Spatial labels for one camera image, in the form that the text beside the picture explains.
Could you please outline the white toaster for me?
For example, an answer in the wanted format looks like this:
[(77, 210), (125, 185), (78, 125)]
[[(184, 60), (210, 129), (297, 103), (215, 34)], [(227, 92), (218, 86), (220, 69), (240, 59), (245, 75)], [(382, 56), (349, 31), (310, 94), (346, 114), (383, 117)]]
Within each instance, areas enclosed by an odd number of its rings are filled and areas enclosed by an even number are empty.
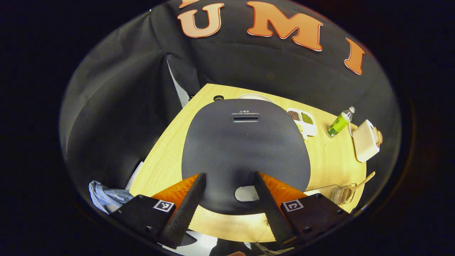
[(372, 133), (373, 127), (374, 125), (369, 120), (365, 120), (352, 132), (355, 155), (359, 162), (366, 162), (380, 152), (380, 147), (376, 146)]

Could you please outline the person's blue denim clothing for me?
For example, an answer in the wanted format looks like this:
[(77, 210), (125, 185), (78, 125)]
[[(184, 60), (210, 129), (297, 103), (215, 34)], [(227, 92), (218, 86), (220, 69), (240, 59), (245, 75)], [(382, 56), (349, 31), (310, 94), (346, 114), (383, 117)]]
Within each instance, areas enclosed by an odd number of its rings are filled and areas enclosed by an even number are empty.
[(93, 180), (88, 185), (93, 205), (106, 214), (111, 214), (134, 198), (129, 191), (119, 188), (107, 188)]

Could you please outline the white round plate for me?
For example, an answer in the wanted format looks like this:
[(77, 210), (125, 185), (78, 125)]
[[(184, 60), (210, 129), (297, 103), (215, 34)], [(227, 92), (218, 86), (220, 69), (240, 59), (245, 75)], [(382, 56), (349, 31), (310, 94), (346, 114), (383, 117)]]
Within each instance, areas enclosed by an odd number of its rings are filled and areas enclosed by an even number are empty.
[(238, 96), (237, 99), (263, 100), (270, 103), (274, 103), (271, 99), (261, 94), (242, 94)]

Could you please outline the white divided dish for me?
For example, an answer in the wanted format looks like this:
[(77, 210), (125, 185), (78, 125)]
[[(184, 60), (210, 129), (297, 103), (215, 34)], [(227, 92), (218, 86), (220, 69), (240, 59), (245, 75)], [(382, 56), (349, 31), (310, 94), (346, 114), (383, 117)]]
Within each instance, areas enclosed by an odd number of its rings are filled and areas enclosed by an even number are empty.
[[(317, 125), (316, 125), (316, 121), (312, 114), (310, 114), (309, 112), (300, 110), (300, 109), (295, 109), (295, 108), (288, 108), (286, 110), (286, 112), (288, 112), (288, 111), (296, 111), (299, 113), (300, 121), (294, 120), (294, 123), (300, 123), (303, 126), (304, 132), (301, 133), (301, 135), (304, 140), (308, 140), (309, 137), (317, 136)], [(309, 115), (309, 117), (312, 118), (312, 121), (314, 124), (310, 125), (310, 124), (304, 123), (302, 121), (301, 112), (304, 112), (305, 114)]]

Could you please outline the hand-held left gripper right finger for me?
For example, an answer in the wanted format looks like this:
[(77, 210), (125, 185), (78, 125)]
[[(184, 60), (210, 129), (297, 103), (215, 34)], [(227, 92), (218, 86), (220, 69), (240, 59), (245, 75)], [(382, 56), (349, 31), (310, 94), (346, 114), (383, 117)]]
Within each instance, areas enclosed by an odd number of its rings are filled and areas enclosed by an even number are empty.
[(255, 172), (258, 204), (281, 247), (309, 244), (351, 220), (351, 214), (321, 193), (306, 195), (262, 172)]

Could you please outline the metal wire chopstick holder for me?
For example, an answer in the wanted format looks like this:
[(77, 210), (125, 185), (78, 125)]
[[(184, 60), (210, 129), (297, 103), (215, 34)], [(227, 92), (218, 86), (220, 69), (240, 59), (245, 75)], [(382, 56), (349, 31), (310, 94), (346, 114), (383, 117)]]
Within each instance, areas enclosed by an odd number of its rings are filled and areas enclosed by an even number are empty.
[(356, 183), (335, 188), (330, 199), (336, 205), (348, 204), (354, 199)]

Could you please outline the green label drink bottle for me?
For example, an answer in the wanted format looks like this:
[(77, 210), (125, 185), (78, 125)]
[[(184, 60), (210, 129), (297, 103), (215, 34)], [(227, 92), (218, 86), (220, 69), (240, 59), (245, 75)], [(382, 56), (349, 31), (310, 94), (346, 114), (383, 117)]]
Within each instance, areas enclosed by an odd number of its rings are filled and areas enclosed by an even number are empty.
[(347, 110), (343, 111), (328, 127), (327, 133), (331, 137), (337, 136), (346, 126), (348, 126), (355, 113), (355, 107), (350, 106)]

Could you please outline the clear plastic container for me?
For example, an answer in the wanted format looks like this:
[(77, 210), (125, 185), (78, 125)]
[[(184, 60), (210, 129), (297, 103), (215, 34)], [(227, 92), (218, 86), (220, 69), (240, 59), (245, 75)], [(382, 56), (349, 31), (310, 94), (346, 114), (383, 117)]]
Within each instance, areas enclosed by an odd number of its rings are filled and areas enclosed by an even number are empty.
[(332, 200), (333, 202), (337, 201), (341, 192), (341, 187), (338, 185), (328, 185), (325, 187), (315, 188), (310, 191), (305, 191), (304, 194), (306, 196), (311, 196), (316, 193), (320, 193), (323, 196), (327, 197), (328, 199)]

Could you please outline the wooden spoon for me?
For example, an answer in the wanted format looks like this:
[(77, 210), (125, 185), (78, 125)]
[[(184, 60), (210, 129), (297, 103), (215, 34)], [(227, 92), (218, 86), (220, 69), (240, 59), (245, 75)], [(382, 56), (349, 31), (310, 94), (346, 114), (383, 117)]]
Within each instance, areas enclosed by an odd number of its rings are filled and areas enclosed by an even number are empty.
[(359, 188), (362, 188), (368, 181), (370, 181), (374, 176), (375, 176), (376, 172), (373, 171), (372, 173), (370, 173), (362, 182), (360, 182), (359, 184), (356, 184), (356, 185), (350, 185), (348, 187), (348, 196), (351, 196), (353, 195)]

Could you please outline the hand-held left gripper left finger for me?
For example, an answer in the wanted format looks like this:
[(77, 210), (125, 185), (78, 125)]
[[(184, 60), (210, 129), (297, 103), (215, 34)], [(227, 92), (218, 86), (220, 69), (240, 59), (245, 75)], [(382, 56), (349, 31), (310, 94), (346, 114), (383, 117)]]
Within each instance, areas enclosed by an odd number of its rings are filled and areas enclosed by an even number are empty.
[(151, 242), (181, 245), (206, 188), (206, 174), (186, 178), (148, 197), (139, 194), (110, 214), (125, 228)]

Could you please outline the dark grey rice cooker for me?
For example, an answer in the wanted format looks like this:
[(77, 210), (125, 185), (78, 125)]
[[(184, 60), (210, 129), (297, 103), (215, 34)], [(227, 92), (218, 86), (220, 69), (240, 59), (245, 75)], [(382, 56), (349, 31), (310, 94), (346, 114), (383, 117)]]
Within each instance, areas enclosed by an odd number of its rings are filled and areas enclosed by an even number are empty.
[(303, 136), (278, 105), (255, 99), (224, 99), (201, 108), (192, 119), (182, 154), (182, 178), (206, 174), (199, 205), (218, 214), (258, 214), (256, 201), (235, 197), (253, 185), (255, 172), (301, 192), (311, 167)]

